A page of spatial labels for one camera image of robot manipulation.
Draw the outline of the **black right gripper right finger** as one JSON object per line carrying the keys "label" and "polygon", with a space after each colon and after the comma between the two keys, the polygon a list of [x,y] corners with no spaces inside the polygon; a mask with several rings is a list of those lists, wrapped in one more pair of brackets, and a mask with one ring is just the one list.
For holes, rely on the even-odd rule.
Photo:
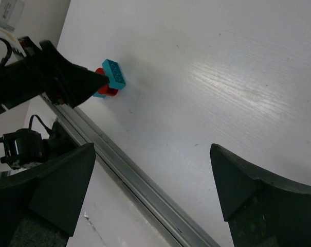
{"label": "black right gripper right finger", "polygon": [[311,246],[311,186],[212,144],[210,160],[234,246]]}

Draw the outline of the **aluminium table rail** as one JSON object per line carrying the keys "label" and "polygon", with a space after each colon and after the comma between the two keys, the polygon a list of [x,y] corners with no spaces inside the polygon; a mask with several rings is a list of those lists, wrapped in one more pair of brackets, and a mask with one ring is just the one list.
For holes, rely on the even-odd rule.
{"label": "aluminium table rail", "polygon": [[52,105],[45,95],[41,98],[77,143],[94,143],[99,164],[171,246],[218,246],[81,109]]}

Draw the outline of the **blue lego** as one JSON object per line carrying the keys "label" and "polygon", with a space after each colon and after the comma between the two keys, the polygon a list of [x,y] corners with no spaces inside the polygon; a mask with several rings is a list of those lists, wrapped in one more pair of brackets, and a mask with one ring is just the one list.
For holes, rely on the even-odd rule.
{"label": "blue lego", "polygon": [[95,93],[93,94],[93,96],[94,96],[94,97],[97,97],[97,98],[105,98],[105,97],[106,97],[106,95],[99,94],[98,92],[95,92]]}
{"label": "blue lego", "polygon": [[102,62],[105,75],[109,78],[109,87],[122,90],[126,86],[125,79],[117,62],[106,59]]}

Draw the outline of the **blue top lego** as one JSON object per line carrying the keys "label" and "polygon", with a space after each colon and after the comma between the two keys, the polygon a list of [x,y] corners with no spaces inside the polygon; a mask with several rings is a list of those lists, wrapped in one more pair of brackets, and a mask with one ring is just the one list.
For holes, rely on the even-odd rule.
{"label": "blue top lego", "polygon": [[122,90],[126,86],[125,79],[117,62],[106,59],[102,62],[105,75],[109,78],[109,87]]}

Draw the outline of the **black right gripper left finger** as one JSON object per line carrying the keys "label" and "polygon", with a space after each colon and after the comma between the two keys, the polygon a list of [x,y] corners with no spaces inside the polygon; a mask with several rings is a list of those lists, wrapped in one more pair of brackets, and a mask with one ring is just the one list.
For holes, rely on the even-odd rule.
{"label": "black right gripper left finger", "polygon": [[66,246],[96,159],[87,143],[0,179],[0,246]]}

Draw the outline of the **blue bottom lego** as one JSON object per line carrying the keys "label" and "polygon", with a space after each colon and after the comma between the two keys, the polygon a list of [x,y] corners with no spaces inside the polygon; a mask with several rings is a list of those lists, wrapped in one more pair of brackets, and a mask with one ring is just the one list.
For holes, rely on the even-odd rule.
{"label": "blue bottom lego", "polygon": [[94,97],[97,97],[97,98],[105,98],[105,97],[106,97],[106,95],[99,94],[98,92],[95,92],[95,93],[93,94],[93,96],[94,96]]}

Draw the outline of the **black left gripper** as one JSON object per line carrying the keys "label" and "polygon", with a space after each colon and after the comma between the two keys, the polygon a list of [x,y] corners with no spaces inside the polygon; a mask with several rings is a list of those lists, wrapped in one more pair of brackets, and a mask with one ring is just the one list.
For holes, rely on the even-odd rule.
{"label": "black left gripper", "polygon": [[18,42],[26,56],[0,38],[0,115],[42,93],[54,105],[75,108],[109,84],[107,76],[69,62],[50,41],[41,49],[29,37]]}

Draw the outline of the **red round lego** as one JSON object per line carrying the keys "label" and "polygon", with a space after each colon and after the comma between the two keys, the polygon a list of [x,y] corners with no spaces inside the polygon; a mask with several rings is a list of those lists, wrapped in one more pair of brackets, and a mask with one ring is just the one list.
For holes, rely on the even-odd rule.
{"label": "red round lego", "polygon": [[110,88],[109,85],[106,85],[97,91],[99,94],[103,94],[106,96],[114,97],[117,95],[119,90]]}

